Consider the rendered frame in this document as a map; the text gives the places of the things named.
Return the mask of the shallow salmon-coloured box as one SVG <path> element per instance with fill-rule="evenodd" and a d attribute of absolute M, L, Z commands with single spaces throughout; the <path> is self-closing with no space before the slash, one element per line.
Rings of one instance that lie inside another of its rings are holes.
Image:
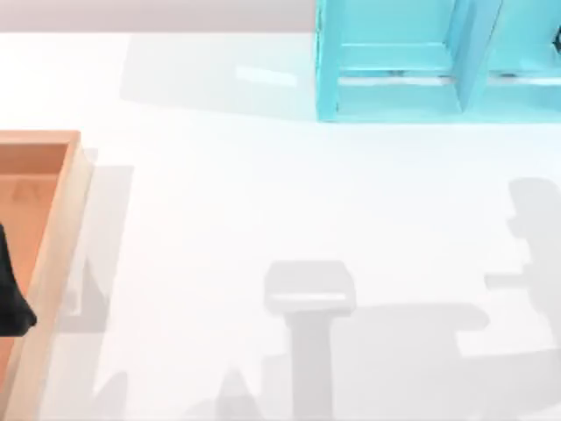
<path fill-rule="evenodd" d="M 25 336 L 0 338 L 0 421 L 39 418 L 92 173 L 78 131 L 0 130 L 0 224 L 38 318 Z"/>

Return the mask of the light blue rack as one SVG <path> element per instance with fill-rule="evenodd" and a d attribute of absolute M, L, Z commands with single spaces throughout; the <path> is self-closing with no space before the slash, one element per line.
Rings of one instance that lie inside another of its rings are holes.
<path fill-rule="evenodd" d="M 316 0 L 316 116 L 561 123 L 561 0 Z"/>

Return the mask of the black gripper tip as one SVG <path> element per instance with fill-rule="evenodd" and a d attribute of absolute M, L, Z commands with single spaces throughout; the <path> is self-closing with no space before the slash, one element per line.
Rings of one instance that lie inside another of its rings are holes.
<path fill-rule="evenodd" d="M 4 226 L 0 224 L 0 337 L 23 337 L 37 322 L 18 286 Z"/>

